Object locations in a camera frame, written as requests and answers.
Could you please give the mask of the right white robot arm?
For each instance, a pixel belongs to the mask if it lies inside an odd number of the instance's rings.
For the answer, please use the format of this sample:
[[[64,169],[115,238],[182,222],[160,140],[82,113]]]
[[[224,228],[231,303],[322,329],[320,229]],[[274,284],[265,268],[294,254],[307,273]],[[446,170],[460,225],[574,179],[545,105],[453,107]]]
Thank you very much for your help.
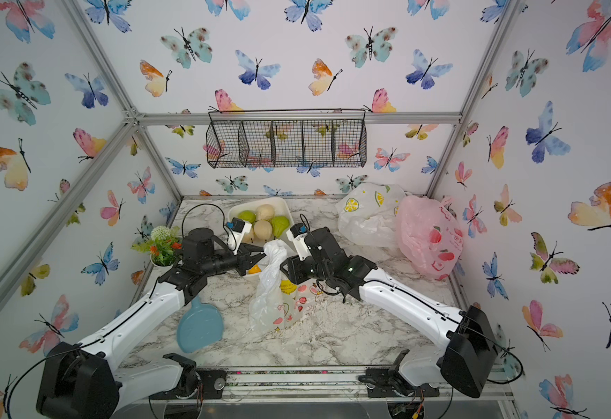
[[[495,340],[482,310],[462,310],[418,293],[373,261],[347,255],[326,227],[308,230],[298,223],[287,230],[286,237],[297,254],[287,258],[280,269],[291,283],[314,280],[327,295],[379,307],[434,344],[432,354],[402,351],[385,378],[365,374],[359,378],[361,382],[402,396],[412,396],[440,382],[471,398],[483,394],[502,345]]]

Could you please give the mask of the yellow orange fruit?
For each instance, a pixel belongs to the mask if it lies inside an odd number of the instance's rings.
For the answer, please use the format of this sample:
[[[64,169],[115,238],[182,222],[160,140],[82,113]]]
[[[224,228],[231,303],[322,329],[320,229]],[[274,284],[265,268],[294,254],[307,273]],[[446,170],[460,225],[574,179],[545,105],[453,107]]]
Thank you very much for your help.
[[[258,265],[254,265],[251,269],[247,270],[246,275],[255,275],[255,274],[260,274],[262,270],[260,269],[260,267]]]

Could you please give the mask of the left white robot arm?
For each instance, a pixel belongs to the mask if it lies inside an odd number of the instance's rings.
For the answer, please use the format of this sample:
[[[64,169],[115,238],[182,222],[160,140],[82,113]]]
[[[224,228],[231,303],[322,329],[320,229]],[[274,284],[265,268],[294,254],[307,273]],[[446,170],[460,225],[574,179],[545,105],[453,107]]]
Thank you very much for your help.
[[[201,399],[197,364],[175,353],[135,373],[121,365],[134,348],[172,314],[194,300],[211,277],[244,276],[265,254],[253,244],[232,250],[208,228],[196,228],[174,252],[174,265],[151,292],[83,340],[59,343],[45,358],[36,411],[47,418],[109,418],[116,411],[160,393]]]

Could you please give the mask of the white cartoon print plastic bag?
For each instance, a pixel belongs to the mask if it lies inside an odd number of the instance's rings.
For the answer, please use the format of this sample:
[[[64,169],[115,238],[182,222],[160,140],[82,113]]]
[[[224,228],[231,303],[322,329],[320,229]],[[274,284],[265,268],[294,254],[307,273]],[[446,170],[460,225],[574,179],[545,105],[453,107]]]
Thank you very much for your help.
[[[263,246],[265,257],[258,263],[258,287],[249,303],[249,328],[260,335],[291,328],[309,314],[323,293],[314,280],[293,284],[280,270],[280,264],[294,251],[282,240]]]

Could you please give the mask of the light green pear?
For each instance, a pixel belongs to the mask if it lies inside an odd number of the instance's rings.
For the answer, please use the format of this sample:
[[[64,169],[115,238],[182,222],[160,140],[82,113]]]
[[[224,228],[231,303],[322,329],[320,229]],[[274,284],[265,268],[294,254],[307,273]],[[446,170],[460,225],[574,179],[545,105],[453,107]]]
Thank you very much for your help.
[[[256,223],[256,213],[253,211],[242,211],[237,215],[237,217],[246,223],[250,223],[251,225]]]

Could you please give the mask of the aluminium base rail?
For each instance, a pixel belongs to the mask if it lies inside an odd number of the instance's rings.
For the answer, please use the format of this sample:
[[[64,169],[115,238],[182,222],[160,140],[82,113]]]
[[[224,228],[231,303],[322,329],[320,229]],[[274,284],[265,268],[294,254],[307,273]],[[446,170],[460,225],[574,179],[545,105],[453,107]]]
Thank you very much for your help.
[[[155,363],[120,369],[121,410],[148,398],[174,403],[389,402],[412,400],[469,401],[470,397],[444,381],[413,386],[392,366],[280,368],[193,368],[181,378],[163,379],[175,365]]]

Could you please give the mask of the dark green pear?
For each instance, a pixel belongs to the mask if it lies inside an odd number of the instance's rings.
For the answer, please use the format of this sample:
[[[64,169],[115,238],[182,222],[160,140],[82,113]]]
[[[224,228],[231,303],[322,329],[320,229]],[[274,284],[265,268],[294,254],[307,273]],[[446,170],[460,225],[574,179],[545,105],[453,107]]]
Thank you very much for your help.
[[[287,216],[274,216],[270,220],[273,237],[280,238],[282,234],[291,227],[291,221]]]

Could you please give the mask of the pink apple print plastic bag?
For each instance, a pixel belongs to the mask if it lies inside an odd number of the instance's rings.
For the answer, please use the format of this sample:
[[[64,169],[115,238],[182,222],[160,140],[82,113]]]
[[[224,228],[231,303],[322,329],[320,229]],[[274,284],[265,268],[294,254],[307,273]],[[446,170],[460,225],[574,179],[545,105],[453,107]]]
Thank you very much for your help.
[[[463,232],[438,201],[405,197],[396,215],[397,244],[420,276],[442,281],[462,255]]]

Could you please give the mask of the white rectangular fruit tray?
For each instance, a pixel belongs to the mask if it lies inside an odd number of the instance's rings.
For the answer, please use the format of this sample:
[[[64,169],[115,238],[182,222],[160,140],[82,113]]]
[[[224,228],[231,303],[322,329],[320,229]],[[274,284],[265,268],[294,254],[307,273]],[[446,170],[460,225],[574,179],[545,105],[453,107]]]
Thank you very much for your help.
[[[290,228],[295,225],[286,200],[269,197],[245,204],[230,210],[226,226],[231,230],[228,247],[239,254],[247,245],[262,248],[266,243],[282,240],[294,250],[287,238]]]

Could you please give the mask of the potted plant white pot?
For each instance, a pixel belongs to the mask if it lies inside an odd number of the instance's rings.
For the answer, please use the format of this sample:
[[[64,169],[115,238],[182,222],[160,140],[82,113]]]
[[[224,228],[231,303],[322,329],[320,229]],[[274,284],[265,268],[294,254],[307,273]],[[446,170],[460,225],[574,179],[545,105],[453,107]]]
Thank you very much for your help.
[[[133,243],[131,248],[148,253],[156,266],[172,266],[181,255],[181,235],[178,228],[157,226],[146,238],[139,238]]]

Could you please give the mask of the blue paddle shaped board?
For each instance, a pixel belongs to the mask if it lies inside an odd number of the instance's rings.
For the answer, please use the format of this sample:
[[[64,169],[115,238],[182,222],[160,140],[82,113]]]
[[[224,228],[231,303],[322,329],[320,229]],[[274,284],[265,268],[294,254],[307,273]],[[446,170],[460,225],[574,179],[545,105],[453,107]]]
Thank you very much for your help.
[[[176,331],[177,344],[185,354],[220,341],[224,332],[223,316],[215,306],[203,303],[199,297],[195,297],[190,305]]]

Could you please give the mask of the white lemon print plastic bag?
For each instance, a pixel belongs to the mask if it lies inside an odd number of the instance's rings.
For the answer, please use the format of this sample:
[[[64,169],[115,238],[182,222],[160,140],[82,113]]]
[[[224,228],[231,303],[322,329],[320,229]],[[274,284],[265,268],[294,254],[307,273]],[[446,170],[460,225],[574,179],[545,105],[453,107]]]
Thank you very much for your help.
[[[361,183],[336,204],[338,232],[359,246],[397,248],[396,218],[407,195],[397,184]]]

